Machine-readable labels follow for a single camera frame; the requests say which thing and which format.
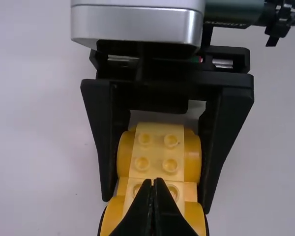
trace yellow lego piece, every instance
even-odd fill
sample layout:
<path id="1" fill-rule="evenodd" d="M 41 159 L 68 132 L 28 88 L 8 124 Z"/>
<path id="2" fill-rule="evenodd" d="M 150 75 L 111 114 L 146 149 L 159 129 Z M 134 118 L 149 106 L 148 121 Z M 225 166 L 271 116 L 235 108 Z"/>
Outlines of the yellow lego piece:
<path id="1" fill-rule="evenodd" d="M 184 128 L 182 125 L 139 123 L 130 163 L 130 178 L 184 179 Z"/>
<path id="2" fill-rule="evenodd" d="M 164 179 L 186 221 L 205 236 L 204 213 L 197 202 L 201 162 L 200 138 L 182 125 L 139 123 L 124 132 L 117 153 L 117 196 L 108 204 L 101 236 L 120 223 L 143 181 L 156 178 Z"/>

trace green component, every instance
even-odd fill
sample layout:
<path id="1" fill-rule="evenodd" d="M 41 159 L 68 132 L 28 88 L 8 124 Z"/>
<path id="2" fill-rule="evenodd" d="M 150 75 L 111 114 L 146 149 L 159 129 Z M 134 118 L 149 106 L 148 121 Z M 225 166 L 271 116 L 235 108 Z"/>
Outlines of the green component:
<path id="1" fill-rule="evenodd" d="M 245 29 L 259 19 L 264 3 L 264 0 L 206 0 L 205 23 Z"/>

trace white surface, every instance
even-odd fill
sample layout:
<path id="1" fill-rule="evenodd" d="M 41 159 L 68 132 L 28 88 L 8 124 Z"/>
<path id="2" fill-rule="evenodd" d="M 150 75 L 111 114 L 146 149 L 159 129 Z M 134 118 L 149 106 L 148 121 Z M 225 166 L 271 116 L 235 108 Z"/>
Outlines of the white surface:
<path id="1" fill-rule="evenodd" d="M 69 12 L 65 0 L 0 1 L 0 236 L 97 234 L 105 204 L 79 89 L 95 70 L 70 41 Z M 212 236 L 295 236 L 295 29 L 277 48 L 263 31 L 213 39 L 251 49 L 256 102 L 222 171 Z"/>

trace black plastic bracket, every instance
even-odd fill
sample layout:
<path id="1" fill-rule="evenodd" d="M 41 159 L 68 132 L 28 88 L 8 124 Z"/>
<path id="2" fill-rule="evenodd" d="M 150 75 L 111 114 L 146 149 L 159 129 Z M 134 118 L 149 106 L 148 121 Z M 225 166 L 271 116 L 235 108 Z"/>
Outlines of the black plastic bracket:
<path id="1" fill-rule="evenodd" d="M 130 110 L 184 114 L 189 100 L 201 100 L 206 111 L 199 118 L 203 169 L 198 202 L 209 213 L 222 166 L 254 103 L 254 79 L 247 74 L 247 49 L 208 46 L 198 56 L 202 63 L 143 57 L 127 67 L 91 52 L 97 79 L 83 80 L 81 91 L 98 151 L 104 201 L 114 193 L 118 142 L 128 129 Z M 229 59 L 233 67 L 217 68 L 214 59 Z"/>

